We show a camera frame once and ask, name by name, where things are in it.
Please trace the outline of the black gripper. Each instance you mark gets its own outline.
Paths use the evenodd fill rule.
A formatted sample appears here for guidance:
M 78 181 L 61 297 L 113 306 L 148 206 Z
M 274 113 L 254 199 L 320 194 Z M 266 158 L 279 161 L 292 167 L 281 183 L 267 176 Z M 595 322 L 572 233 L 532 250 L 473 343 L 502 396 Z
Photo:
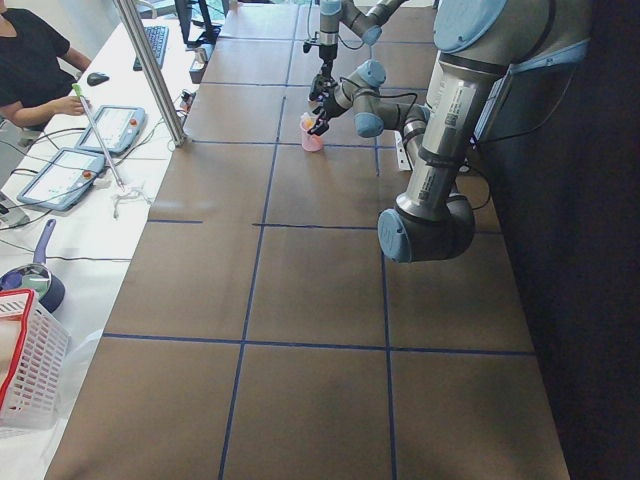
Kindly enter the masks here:
M 332 69 L 333 62 L 324 61 L 319 73 L 312 80 L 308 99 L 312 102 L 319 101 L 319 107 L 309 117 L 311 124 L 306 130 L 309 135 L 324 135 L 329 130 L 330 119 L 346 112 L 346 108 L 339 102 L 343 85 L 336 84 Z
M 332 64 L 337 58 L 338 45 L 337 44 L 320 44 L 319 45 L 319 57 L 324 64 Z

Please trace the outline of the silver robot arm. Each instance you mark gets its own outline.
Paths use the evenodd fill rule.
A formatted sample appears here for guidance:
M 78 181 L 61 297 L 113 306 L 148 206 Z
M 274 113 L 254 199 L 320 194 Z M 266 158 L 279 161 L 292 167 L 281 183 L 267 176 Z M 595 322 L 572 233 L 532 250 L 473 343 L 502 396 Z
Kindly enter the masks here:
M 470 246 L 475 219 L 456 178 L 494 84 L 510 73 L 581 61 L 589 43 L 589 1 L 446 1 L 437 8 L 437 61 L 424 104 L 387 101 L 386 79 L 375 60 L 335 79 L 339 30 L 348 28 L 366 45 L 381 36 L 399 8 L 380 1 L 362 11 L 351 1 L 323 1 L 312 45 L 322 67 L 309 98 L 315 103 L 314 135 L 332 119 L 354 115 L 357 134 L 400 134 L 412 163 L 408 186 L 380 213 L 377 232 L 384 255 L 399 263 L 447 260 Z
M 341 41 L 340 26 L 344 25 L 364 45 L 374 45 L 381 36 L 382 26 L 403 4 L 402 0 L 377 1 L 367 12 L 360 10 L 353 1 L 321 0 L 319 6 L 319 29 L 308 34 L 303 43 L 303 52 L 318 49 L 322 65 L 312 80 L 308 99 L 320 102 L 336 85 L 332 70 L 337 59 L 338 43 Z

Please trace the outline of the person hand on table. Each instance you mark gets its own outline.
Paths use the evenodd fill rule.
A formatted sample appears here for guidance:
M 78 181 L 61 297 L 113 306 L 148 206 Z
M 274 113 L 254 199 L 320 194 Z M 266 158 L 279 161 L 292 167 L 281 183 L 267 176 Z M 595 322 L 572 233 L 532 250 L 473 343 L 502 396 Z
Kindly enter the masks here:
M 88 104 L 83 97 L 65 96 L 52 102 L 56 114 L 81 116 L 87 113 Z

